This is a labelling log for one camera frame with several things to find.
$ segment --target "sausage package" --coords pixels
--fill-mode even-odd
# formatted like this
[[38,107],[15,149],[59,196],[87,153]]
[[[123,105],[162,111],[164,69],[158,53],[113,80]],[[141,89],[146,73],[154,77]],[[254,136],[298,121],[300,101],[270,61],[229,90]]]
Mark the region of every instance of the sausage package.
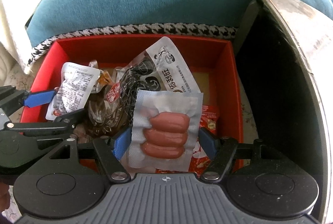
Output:
[[139,90],[128,166],[188,171],[198,139],[202,103],[202,93]]
[[[207,128],[212,134],[216,135],[216,122],[218,118],[219,109],[217,106],[204,105],[200,118],[200,127]],[[210,159],[197,140],[193,149],[193,155],[189,165],[189,172],[195,173],[198,177],[200,177],[200,175],[205,171],[209,164]],[[156,173],[172,173],[172,171],[156,169]]]
[[179,50],[168,37],[162,37],[115,72],[116,83],[88,99],[90,136],[113,136],[121,128],[132,126],[138,90],[200,92]]

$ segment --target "nutrition label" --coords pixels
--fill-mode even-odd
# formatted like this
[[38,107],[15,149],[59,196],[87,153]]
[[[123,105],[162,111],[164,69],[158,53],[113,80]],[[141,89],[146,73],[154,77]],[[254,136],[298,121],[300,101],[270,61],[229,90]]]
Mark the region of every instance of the nutrition label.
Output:
[[93,78],[94,75],[84,73],[82,71],[76,71],[72,78],[66,79],[63,84],[66,84],[68,86],[71,86],[72,90],[81,90],[81,91],[86,91],[89,82]]
[[74,63],[65,63],[62,68],[62,84],[49,105],[46,119],[81,109],[99,78],[100,70]]

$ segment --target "black and white trim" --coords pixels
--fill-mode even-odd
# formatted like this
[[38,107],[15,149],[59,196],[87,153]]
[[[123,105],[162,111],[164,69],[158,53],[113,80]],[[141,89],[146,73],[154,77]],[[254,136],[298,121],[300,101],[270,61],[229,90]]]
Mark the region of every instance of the black and white trim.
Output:
[[142,25],[117,25],[107,26],[104,28],[85,29],[66,34],[60,34],[51,37],[32,49],[31,58],[27,66],[30,67],[37,59],[47,53],[51,45],[58,39],[67,39],[81,36],[92,35],[115,35],[115,34],[166,34],[166,35],[188,35],[201,36],[217,39],[233,39],[237,29],[227,28],[225,26],[216,25],[198,25],[183,23],[167,23],[167,24],[142,24]]

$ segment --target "plastic packaging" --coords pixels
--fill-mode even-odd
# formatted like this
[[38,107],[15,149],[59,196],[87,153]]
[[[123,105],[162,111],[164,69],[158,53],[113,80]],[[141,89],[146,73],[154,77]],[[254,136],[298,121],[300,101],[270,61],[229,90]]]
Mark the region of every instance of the plastic packaging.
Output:
[[[132,141],[128,149],[128,166],[188,171],[198,139],[202,102],[202,93],[139,90],[134,109]],[[169,147],[167,143],[164,146],[153,144],[144,135],[145,129],[152,128],[177,135],[187,132],[186,142],[180,147]]]
[[61,86],[46,112],[47,120],[84,108],[100,76],[100,70],[66,62],[61,69]]
[[156,130],[154,128],[144,129],[144,137],[152,144],[168,147],[182,147],[188,139],[188,133],[172,133]]
[[116,83],[107,85],[88,100],[88,134],[113,136],[133,124],[138,90],[200,92],[174,43],[163,37],[134,58],[125,68],[115,69]]
[[80,143],[89,143],[92,142],[93,139],[86,134],[86,130],[84,128],[84,124],[80,123],[76,126],[73,133],[70,135],[71,138],[76,138],[77,142]]
[[[89,63],[89,67],[93,67],[98,69],[98,63],[96,60],[93,60]],[[106,85],[113,86],[114,81],[112,80],[110,74],[107,71],[99,70],[100,76],[98,80],[96,81],[95,85],[93,86],[93,89],[91,90],[91,93],[99,93],[102,88]]]
[[[200,118],[200,127],[205,127],[216,135],[216,122],[219,119],[219,109],[217,106],[203,106]],[[199,177],[210,164],[210,159],[202,149],[197,140],[193,149],[192,159],[189,165],[189,172],[197,174]],[[156,169],[156,173],[172,173],[170,170]]]

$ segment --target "cartoon character print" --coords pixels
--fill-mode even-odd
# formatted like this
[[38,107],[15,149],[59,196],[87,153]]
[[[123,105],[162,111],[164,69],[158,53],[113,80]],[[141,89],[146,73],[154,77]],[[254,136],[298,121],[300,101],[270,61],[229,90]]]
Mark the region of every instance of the cartoon character print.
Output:
[[164,61],[168,64],[171,64],[175,61],[174,56],[168,51],[166,45],[162,46],[159,49],[159,53],[154,55],[154,59],[156,59],[156,66],[163,66]]
[[138,65],[132,67],[131,70],[141,76],[146,76],[155,70],[155,65],[150,59],[144,59]]
[[149,91],[160,91],[161,84],[155,76],[148,76],[145,79]]

